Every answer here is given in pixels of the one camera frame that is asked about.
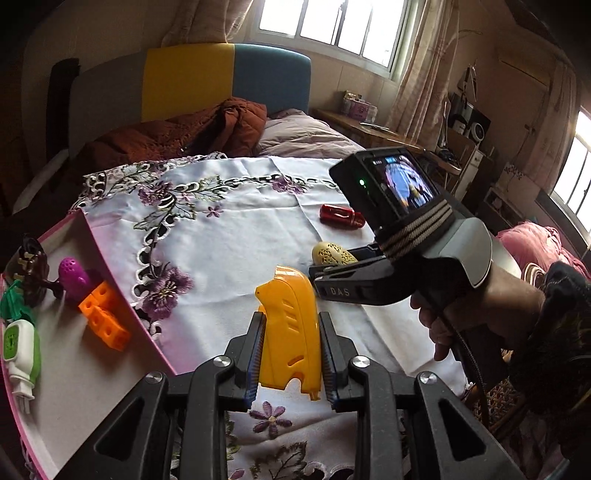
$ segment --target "metal screw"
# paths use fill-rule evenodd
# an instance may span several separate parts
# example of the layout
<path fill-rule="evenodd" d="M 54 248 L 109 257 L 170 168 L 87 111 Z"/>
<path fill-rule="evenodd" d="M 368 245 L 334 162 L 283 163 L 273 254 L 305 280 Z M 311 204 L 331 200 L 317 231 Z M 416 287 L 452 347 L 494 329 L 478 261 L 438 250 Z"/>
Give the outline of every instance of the metal screw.
<path fill-rule="evenodd" d="M 369 358 L 362 355 L 354 356 L 351 362 L 353 362 L 354 366 L 357 368 L 367 368 L 369 366 Z"/>
<path fill-rule="evenodd" d="M 418 379 L 425 385 L 433 385 L 437 382 L 437 375 L 431 372 L 422 372 L 418 375 Z"/>
<path fill-rule="evenodd" d="M 164 379 L 164 375 L 160 372 L 150 372 L 144 378 L 147 383 L 156 384 L 160 383 Z"/>
<path fill-rule="evenodd" d="M 220 356 L 217 356 L 216 358 L 213 359 L 213 364 L 219 368 L 227 367 L 231 363 L 232 363 L 232 360 L 230 360 L 230 357 L 228 357 L 226 355 L 220 355 Z"/>

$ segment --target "brown figurine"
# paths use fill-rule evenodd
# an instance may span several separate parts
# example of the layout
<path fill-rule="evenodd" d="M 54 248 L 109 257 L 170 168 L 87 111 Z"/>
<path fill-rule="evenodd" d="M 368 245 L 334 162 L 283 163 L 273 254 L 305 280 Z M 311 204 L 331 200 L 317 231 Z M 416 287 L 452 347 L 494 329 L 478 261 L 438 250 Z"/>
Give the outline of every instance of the brown figurine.
<path fill-rule="evenodd" d="M 41 303 L 47 289 L 51 290 L 57 299 L 64 293 L 58 281 L 48 281 L 47 255 L 41 244 L 29 236 L 22 239 L 22 246 L 8 263 L 5 274 L 10 284 L 15 280 L 21 280 L 23 298 L 25 304 L 30 307 L 36 307 Z"/>

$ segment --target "purple flower embroidery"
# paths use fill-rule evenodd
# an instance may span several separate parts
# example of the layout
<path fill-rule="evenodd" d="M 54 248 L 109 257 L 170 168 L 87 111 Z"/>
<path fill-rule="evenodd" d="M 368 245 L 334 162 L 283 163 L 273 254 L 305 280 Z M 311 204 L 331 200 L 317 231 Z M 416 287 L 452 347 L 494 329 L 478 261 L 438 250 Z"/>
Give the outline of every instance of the purple flower embroidery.
<path fill-rule="evenodd" d="M 138 192 L 139 199 L 144 205 L 154 206 L 160 203 L 160 201 L 168 195 L 168 191 L 173 184 L 169 181 L 159 181 L 154 186 L 147 186 L 141 188 Z"/>
<path fill-rule="evenodd" d="M 216 205 L 215 207 L 207 207 L 207 218 L 214 216 L 216 218 L 220 218 L 220 213 L 223 213 L 222 207 Z"/>
<path fill-rule="evenodd" d="M 298 185 L 292 179 L 289 179 L 283 175 L 273 180 L 272 184 L 273 190 L 276 190 L 277 192 L 289 192 L 299 194 L 304 193 L 306 189 L 304 186 Z"/>
<path fill-rule="evenodd" d="M 150 293 L 144 299 L 142 310 L 152 320 L 166 319 L 177 306 L 178 296 L 187 293 L 191 288 L 191 277 L 177 267 L 168 268 L 150 285 Z"/>
<path fill-rule="evenodd" d="M 238 470 L 234 470 L 234 473 L 232 475 L 230 475 L 228 480 L 238 480 L 239 478 L 242 478 L 243 476 L 244 476 L 244 470 L 242 470 L 240 468 Z"/>
<path fill-rule="evenodd" d="M 285 407 L 277 407 L 275 410 L 273 410 L 271 404 L 266 401 L 263 402 L 262 409 L 264 413 L 257 410 L 251 410 L 248 412 L 248 414 L 253 419 L 263 420 L 252 428 L 254 433 L 261 433 L 266 429 L 269 429 L 269 438 L 276 439 L 279 435 L 279 428 L 277 428 L 278 425 L 283 428 L 291 427 L 291 420 L 279 418 L 285 413 Z"/>

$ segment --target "purple toy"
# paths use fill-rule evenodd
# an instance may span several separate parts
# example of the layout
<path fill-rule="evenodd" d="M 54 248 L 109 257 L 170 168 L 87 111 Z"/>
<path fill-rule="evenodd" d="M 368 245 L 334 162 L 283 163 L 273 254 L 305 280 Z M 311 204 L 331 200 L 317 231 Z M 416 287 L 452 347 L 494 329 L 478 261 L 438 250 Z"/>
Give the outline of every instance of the purple toy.
<path fill-rule="evenodd" d="M 89 275 L 75 258 L 64 258 L 57 274 L 59 282 L 66 291 L 66 300 L 76 305 L 80 304 L 99 284 L 100 280 L 93 280 L 95 275 Z"/>

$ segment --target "cord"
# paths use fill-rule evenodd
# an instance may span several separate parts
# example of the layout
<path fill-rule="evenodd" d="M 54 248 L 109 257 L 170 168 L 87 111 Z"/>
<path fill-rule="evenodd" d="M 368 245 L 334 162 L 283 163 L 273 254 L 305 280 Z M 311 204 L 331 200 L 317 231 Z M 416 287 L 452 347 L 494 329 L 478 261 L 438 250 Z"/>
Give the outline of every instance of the cord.
<path fill-rule="evenodd" d="M 432 308 L 436 309 L 437 316 L 439 318 L 441 318 L 441 321 L 443 322 L 445 327 L 452 333 L 455 340 L 460 343 L 462 350 L 464 350 L 464 353 L 467 355 L 467 358 L 470 362 L 470 366 L 472 367 L 472 369 L 476 373 L 475 380 L 476 380 L 476 388 L 478 388 L 478 403 L 480 404 L 480 417 L 482 419 L 482 424 L 484 425 L 484 427 L 487 430 L 490 430 L 491 414 L 490 414 L 489 406 L 488 406 L 488 398 L 486 398 L 486 392 L 484 390 L 484 381 L 482 379 L 482 373 L 480 373 L 480 368 L 478 368 L 478 364 L 476 363 L 476 359 L 474 358 L 474 354 L 472 353 L 472 350 L 470 350 L 470 347 L 468 347 L 468 344 L 464 340 L 464 337 L 460 334 L 460 332 L 458 332 L 458 330 L 452 325 L 452 323 L 449 321 L 449 319 L 445 316 L 442 309 L 439 309 L 437 307 L 437 304 L 433 301 L 432 296 L 429 295 L 428 293 L 425 293 L 425 292 L 421 292 L 421 295 L 424 297 L 424 299 L 429 303 L 429 305 Z"/>

